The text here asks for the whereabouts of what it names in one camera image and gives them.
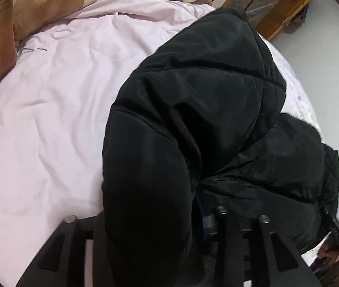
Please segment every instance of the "bed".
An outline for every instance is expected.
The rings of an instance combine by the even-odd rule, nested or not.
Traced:
[[[208,4],[96,0],[29,37],[0,82],[0,283],[19,278],[65,216],[102,210],[101,148],[111,104],[129,74]],[[314,126],[289,63],[268,42],[287,83],[283,112]],[[307,263],[315,250],[304,255]]]

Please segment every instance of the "jacket sleeve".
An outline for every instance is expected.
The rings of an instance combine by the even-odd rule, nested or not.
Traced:
[[[180,278],[200,178],[261,138],[284,103],[285,82],[264,60],[271,54],[245,16],[223,8],[160,47],[120,89],[103,148],[108,258],[119,287]]]

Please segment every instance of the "hand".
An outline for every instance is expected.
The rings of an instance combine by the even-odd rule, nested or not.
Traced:
[[[328,258],[329,263],[327,263],[326,267],[331,267],[334,263],[339,261],[339,251],[338,250],[329,250],[331,246],[331,240],[328,237],[324,243],[321,245],[317,252],[317,258],[322,259],[322,258]]]

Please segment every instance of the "person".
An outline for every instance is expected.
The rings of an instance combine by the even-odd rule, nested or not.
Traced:
[[[302,254],[337,214],[339,159],[280,113],[286,84],[244,12],[223,7],[144,60],[111,107],[103,144],[107,257],[119,287],[173,287],[194,247],[196,191],[271,217]]]
[[[330,250],[331,240],[328,237],[318,249],[317,258],[328,258],[327,266],[319,271],[316,276],[323,287],[339,286],[339,251]]]

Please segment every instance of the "bolt head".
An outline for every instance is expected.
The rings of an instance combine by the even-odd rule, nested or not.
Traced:
[[[216,214],[225,215],[228,213],[228,209],[225,206],[217,206],[215,208]]]
[[[67,217],[64,219],[64,221],[65,221],[66,223],[73,223],[73,222],[75,222],[77,219],[78,219],[77,216],[70,215],[70,216],[67,216]]]
[[[269,222],[270,222],[270,218],[269,218],[267,215],[261,215],[261,216],[259,217],[259,221],[260,221],[261,223],[269,223]]]

